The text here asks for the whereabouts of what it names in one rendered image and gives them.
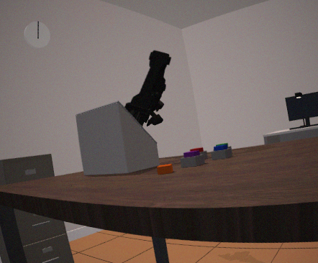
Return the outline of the orange block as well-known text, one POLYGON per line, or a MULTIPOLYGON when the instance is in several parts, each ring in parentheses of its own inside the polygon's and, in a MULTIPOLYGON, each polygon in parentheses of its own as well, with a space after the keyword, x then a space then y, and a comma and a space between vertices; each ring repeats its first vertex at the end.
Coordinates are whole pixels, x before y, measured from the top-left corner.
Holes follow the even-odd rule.
POLYGON ((158 175, 161 174, 167 174, 173 172, 173 166, 172 165, 161 165, 157 167, 158 175))

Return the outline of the red button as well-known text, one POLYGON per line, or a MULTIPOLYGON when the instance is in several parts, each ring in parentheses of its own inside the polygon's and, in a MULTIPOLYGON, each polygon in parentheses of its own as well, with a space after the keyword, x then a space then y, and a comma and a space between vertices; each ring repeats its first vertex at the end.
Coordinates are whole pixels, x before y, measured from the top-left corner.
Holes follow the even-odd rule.
POLYGON ((199 151, 199 154, 204 154, 204 159, 207 158, 207 150, 204 151, 203 148, 191 149, 191 152, 193 151, 199 151))

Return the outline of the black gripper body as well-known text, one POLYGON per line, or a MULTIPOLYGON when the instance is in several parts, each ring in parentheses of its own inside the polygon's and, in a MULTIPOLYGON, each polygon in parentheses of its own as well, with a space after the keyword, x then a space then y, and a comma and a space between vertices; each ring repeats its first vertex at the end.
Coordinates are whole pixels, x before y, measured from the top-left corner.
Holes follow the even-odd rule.
POLYGON ((153 124, 153 125, 157 125, 157 124, 160 124, 163 122, 163 118, 159 115, 159 114, 155 114, 154 111, 156 110, 156 106, 158 105, 159 103, 157 104, 151 104, 150 108, 151 108, 151 112, 150 112, 150 115, 152 116, 150 118, 150 122, 153 124))

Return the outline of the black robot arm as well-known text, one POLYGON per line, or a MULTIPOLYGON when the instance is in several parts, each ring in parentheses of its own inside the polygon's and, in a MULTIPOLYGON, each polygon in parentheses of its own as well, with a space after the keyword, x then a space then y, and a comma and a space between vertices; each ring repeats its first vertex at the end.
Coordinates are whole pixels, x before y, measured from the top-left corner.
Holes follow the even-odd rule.
POLYGON ((153 50, 150 53, 150 69, 147 72, 140 92, 125 106, 141 126, 144 122, 147 123, 149 119, 152 103, 159 103, 156 106, 156 112, 164 106, 160 98, 166 89, 164 73, 170 61, 171 57, 169 57, 169 54, 153 50))

